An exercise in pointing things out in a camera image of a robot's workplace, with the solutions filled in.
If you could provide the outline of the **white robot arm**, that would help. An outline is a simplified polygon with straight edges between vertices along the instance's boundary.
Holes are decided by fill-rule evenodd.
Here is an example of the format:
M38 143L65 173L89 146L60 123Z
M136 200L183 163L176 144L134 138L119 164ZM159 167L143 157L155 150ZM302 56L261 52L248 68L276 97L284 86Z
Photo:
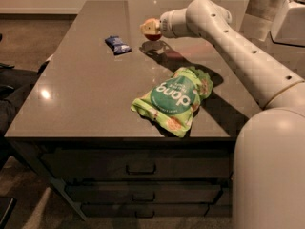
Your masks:
M145 21L150 39L210 42L261 108L235 143L233 229L305 229L305 81L231 28L210 0Z

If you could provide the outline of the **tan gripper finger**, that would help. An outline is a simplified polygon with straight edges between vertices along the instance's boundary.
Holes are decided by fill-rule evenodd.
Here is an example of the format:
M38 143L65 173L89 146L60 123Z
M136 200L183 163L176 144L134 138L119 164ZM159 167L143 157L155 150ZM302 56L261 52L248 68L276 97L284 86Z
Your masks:
M158 35L160 34L160 21L150 18L140 26L140 30L144 35Z

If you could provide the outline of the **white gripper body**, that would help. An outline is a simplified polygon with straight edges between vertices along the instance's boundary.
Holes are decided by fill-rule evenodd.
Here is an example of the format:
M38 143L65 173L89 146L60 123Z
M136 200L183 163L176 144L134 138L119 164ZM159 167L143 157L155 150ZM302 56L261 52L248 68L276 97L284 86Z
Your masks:
M160 32L166 38L196 38L196 35L187 26L186 9L163 13L160 16Z

